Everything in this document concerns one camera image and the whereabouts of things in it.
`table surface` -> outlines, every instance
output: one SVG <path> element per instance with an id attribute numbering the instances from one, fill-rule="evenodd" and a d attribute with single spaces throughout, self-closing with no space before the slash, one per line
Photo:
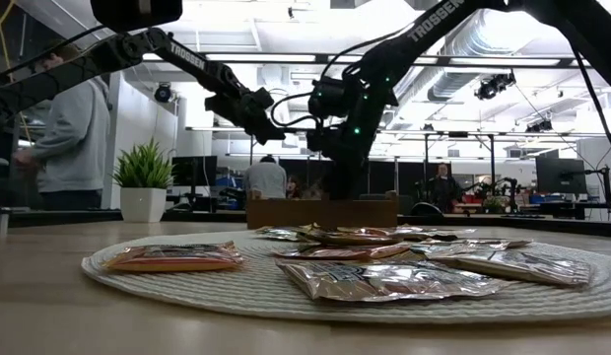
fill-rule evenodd
<path id="1" fill-rule="evenodd" d="M 253 319 L 146 300 L 82 274 L 94 251 L 146 236 L 243 224 L 123 222 L 10 230 L 0 239 L 0 354 L 611 354 L 611 319 L 588 323 L 378 326 Z M 611 239 L 479 228 L 486 238 L 611 255 Z"/>

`white pot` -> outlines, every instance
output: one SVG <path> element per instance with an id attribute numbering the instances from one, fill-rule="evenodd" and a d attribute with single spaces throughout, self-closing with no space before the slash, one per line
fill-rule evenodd
<path id="1" fill-rule="evenodd" d="M 122 187 L 120 198 L 126 222 L 159 222 L 166 210 L 164 189 Z"/>

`robotic arm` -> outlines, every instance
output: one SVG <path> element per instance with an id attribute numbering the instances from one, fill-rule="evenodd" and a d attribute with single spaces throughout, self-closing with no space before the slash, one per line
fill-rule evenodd
<path id="1" fill-rule="evenodd" d="M 342 80 L 323 77 L 314 82 L 309 112 L 322 118 L 347 116 L 337 129 L 323 128 L 308 136 L 311 150 L 334 161 L 324 180 L 331 198 L 351 195 L 382 111 L 397 105 L 393 87 L 422 53 L 479 9 L 526 11 L 558 29 L 611 86 L 611 15 L 596 0 L 443 0 L 412 28 L 366 52 L 343 72 Z"/>
<path id="2" fill-rule="evenodd" d="M 27 79 L 0 87 L 0 130 L 6 120 L 21 110 L 52 99 L 84 81 L 104 73 L 115 72 L 140 64 L 143 55 L 155 53 L 163 60 L 191 74 L 198 83 L 215 93 L 205 101 L 206 109 L 243 127 L 261 144 L 269 139 L 283 140 L 283 131 L 266 116 L 273 105 L 269 93 L 252 92 L 222 63 L 207 60 L 166 35 L 152 28 L 137 35 L 117 34 L 103 39 L 79 57 Z"/>

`round woven placemat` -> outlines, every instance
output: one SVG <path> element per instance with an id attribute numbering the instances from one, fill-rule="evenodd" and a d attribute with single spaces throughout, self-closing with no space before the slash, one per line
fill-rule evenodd
<path id="1" fill-rule="evenodd" d="M 250 238 L 251 232 L 151 237 L 123 243 L 84 258 L 92 278 L 142 297 L 203 310 L 294 320 L 340 320 L 382 323 L 472 323 L 576 320 L 611 316 L 611 257 L 571 248 L 532 244 L 527 250 L 586 261 L 592 282 L 569 289 L 518 282 L 500 294 L 481 299 L 439 302 L 349 304 L 312 301 L 275 266 L 270 251 L 293 244 Z M 239 271 L 194 273 L 107 273 L 101 263 L 125 247 L 235 241 L 245 258 Z"/>

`computer monitor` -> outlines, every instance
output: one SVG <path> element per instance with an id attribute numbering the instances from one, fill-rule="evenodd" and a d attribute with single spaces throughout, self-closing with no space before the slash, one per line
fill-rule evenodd
<path id="1" fill-rule="evenodd" d="M 538 174 L 538 192 L 588 193 L 583 161 L 576 159 L 535 159 Z"/>
<path id="2" fill-rule="evenodd" d="M 173 164 L 171 174 L 174 186 L 216 185 L 217 156 L 175 157 L 172 158 L 171 162 Z"/>

